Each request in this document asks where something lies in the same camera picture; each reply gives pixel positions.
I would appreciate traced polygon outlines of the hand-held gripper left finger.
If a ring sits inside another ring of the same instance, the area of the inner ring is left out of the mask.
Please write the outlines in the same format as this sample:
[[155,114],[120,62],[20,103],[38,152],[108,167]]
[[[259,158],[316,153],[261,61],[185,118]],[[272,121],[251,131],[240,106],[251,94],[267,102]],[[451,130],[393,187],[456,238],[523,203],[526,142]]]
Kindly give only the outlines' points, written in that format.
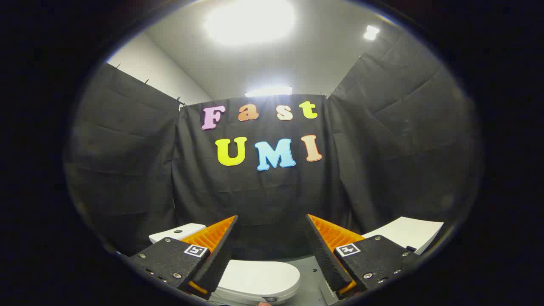
[[127,263],[186,294],[208,300],[232,258],[238,215],[183,239],[165,237],[129,256]]

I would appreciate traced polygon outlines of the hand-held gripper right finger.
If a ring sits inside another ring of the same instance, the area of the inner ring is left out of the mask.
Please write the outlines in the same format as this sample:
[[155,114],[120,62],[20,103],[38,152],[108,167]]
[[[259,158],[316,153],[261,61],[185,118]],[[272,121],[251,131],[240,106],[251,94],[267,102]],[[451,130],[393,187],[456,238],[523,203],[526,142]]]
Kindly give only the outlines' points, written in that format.
[[311,214],[306,215],[306,223],[312,254],[340,300],[382,287],[419,259],[414,249],[383,235],[364,238]]

